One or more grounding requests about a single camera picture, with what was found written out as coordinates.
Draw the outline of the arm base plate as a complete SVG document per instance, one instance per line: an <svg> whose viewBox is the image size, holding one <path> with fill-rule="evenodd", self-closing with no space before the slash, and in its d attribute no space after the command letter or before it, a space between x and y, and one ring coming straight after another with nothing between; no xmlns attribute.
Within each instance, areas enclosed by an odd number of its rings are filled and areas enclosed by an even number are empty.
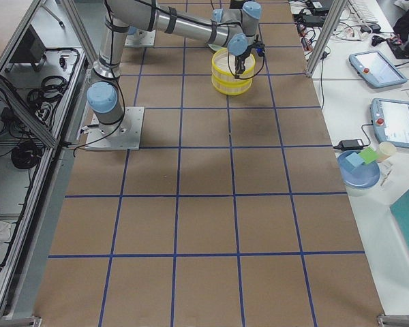
<svg viewBox="0 0 409 327"><path fill-rule="evenodd" d="M143 107L127 106L122 122L107 126L100 124L96 114L93 114L91 123L96 124L97 127L89 130L84 149L90 151L138 150L144 115Z"/></svg>

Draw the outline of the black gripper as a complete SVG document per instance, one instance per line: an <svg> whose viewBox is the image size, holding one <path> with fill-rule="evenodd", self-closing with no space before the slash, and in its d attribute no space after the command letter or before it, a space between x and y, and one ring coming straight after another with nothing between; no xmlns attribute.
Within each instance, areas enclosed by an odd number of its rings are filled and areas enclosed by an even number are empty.
<svg viewBox="0 0 409 327"><path fill-rule="evenodd" d="M234 58L235 78L240 78L245 71L245 60L251 55L252 50L255 50L259 57L265 56L265 44L256 39L253 44L249 45L243 54Z"/></svg>

